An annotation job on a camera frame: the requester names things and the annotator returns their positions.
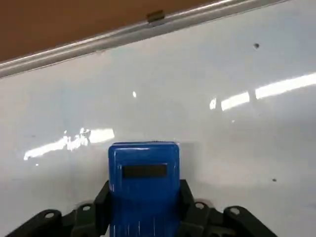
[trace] black bracket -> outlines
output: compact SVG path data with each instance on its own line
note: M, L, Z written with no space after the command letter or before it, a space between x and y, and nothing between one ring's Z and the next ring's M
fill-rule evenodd
M111 207L107 181L94 202L65 216L58 210L44 210L7 237L99 237L111 223ZM176 237L277 237L241 206L227 207L221 213L203 202L195 202L186 180L180 181L179 216Z

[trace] blue plastic object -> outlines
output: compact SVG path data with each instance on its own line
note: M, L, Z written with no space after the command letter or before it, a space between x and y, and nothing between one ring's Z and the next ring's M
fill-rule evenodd
M179 166L174 142L114 143L109 148L112 237L174 235Z

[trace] white surface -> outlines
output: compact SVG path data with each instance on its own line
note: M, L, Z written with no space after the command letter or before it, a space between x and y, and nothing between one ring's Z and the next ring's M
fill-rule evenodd
M242 205L279 237L314 236L315 7L293 0L0 80L0 236L92 200L113 142L153 139L181 142L195 197Z

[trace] black plastic arm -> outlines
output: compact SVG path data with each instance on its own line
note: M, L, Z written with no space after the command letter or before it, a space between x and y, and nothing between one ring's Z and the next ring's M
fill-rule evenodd
M99 237L111 223L112 201L107 181L93 203L62 216L58 210L42 211L7 237ZM176 237L277 237L247 209L227 207L223 213L195 202L186 180L180 181L179 225Z

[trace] screw hole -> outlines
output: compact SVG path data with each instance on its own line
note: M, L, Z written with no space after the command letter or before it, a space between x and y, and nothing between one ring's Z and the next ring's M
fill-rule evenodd
M231 213L233 213L235 215L239 215L240 211L237 208L233 207L233 208L231 208Z
M52 218L54 216L54 213L52 213L52 212L49 212L49 213L47 213L46 215L45 215L45 218Z
M82 209L83 209L83 211L88 211L88 210L90 210L90 208L91 208L91 206L84 206Z
M196 203L196 207L198 208L198 209L203 209L204 208L204 204L203 203L201 203L201 202L197 202Z

